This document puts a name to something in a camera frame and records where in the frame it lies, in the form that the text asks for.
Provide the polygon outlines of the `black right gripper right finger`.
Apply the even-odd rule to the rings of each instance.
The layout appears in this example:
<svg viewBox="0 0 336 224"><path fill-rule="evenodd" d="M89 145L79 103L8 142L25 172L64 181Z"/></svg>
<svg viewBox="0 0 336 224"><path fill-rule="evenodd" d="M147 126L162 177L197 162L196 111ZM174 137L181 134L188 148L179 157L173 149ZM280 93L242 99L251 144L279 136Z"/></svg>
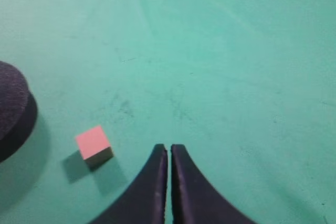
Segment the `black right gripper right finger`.
<svg viewBox="0 0 336 224"><path fill-rule="evenodd" d="M206 179L182 144L171 146L173 223L254 223Z"/></svg>

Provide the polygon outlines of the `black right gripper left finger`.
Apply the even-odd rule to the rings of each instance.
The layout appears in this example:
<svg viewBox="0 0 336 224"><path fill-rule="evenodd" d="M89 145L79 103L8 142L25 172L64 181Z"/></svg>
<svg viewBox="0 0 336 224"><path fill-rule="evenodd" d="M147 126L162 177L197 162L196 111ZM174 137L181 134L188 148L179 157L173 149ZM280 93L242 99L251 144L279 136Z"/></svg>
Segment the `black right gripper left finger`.
<svg viewBox="0 0 336 224"><path fill-rule="evenodd" d="M165 223L168 157L156 144L125 192L91 223Z"/></svg>

